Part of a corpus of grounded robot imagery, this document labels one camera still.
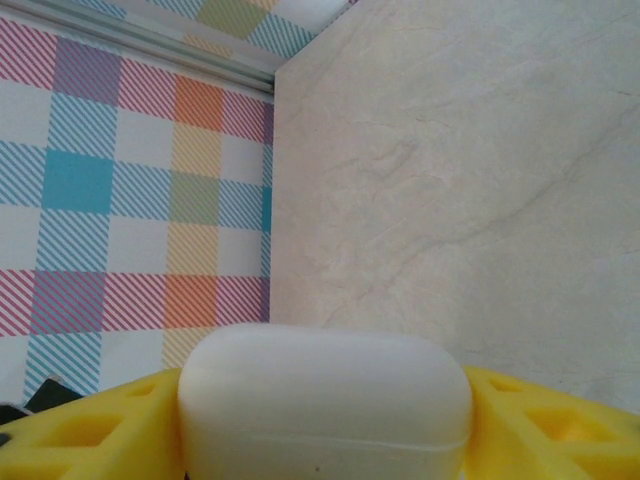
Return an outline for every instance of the white marble surface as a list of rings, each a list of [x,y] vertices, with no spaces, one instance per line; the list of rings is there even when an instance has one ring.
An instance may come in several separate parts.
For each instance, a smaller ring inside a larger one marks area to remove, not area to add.
[[[363,0],[282,68],[273,321],[639,411],[639,9]]]

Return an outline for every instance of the purple square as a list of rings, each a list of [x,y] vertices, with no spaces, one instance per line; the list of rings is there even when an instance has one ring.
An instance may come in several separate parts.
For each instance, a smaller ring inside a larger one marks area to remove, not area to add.
[[[264,104],[264,144],[273,145],[273,103]]]
[[[104,273],[36,272],[31,333],[101,331],[104,288]]]
[[[58,40],[53,89],[76,97],[117,105],[121,58],[113,53]]]

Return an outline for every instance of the black object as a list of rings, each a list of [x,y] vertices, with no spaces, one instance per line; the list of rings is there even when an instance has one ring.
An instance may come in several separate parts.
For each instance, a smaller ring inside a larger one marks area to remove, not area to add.
[[[24,408],[20,408],[11,403],[0,403],[0,425],[13,422],[14,420],[20,420],[27,415],[29,415],[29,412]]]
[[[11,435],[8,433],[0,433],[0,447],[11,441]]]
[[[74,392],[55,380],[47,378],[27,402],[25,408],[33,413],[38,413],[79,398],[82,398],[82,395],[78,392]]]

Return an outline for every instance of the plaid wallpaper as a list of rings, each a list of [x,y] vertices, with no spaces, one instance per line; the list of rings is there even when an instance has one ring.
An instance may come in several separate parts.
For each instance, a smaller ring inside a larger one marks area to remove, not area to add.
[[[267,71],[358,0],[67,0]]]
[[[272,118],[0,12],[0,401],[53,373],[109,388],[268,321]]]

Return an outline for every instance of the teal square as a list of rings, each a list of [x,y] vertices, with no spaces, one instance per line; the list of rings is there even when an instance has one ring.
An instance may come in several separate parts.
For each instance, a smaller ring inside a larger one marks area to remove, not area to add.
[[[113,160],[47,150],[42,207],[108,215]]]
[[[262,188],[262,231],[271,233],[271,187]]]

